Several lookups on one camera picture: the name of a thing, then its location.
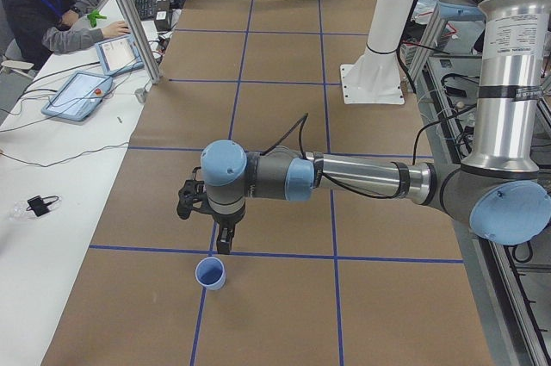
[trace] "white pole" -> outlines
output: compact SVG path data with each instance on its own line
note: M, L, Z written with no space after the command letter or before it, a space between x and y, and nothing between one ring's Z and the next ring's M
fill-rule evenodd
M377 0L365 52L341 65L344 103L403 104L395 50L413 0Z

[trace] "plastic cup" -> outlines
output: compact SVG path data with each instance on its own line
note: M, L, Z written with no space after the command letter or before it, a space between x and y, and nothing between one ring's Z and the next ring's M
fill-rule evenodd
M203 258L195 268L195 279L207 290L218 290L226 282L224 263L216 257Z

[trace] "white mounting base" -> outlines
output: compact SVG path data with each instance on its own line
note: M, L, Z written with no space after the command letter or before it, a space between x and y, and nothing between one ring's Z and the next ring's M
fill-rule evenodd
M341 65L344 103L385 103L403 105L405 100L399 85L399 71L393 54L376 59L384 63L366 62L360 56L355 65Z

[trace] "blue joint cap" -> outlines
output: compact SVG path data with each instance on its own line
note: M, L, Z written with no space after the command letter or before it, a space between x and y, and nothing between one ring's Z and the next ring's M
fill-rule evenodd
M247 166L241 146L231 140L216 140L201 154L201 171L207 185L223 187L238 179Z
M309 200L313 190L313 174L313 164L310 161L294 158L285 177L285 199Z
M533 181L514 181L492 189L471 211L470 225L484 239L517 245L539 234L551 219L551 198Z
M459 22L473 22L484 20L484 13L476 6L465 6L462 4L451 4L440 2L438 4L439 15L444 20L455 20Z

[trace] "man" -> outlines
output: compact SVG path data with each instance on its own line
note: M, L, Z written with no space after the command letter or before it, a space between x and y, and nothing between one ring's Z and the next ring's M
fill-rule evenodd
M105 28L71 29L80 16L93 10L100 0L2 0L23 58L40 69L52 53L86 49L94 43L128 34L125 22Z

